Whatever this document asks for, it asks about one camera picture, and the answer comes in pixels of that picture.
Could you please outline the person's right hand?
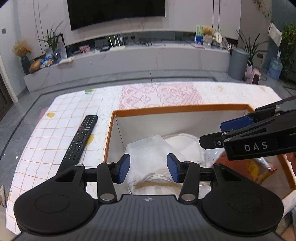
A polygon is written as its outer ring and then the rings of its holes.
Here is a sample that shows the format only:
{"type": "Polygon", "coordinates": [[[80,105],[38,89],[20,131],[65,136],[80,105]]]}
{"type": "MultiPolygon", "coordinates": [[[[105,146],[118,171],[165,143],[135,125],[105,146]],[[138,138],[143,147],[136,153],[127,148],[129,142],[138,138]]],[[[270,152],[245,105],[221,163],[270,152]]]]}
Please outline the person's right hand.
{"type": "Polygon", "coordinates": [[[294,174],[296,175],[296,156],[295,153],[288,153],[287,160],[291,163],[294,174]]]}

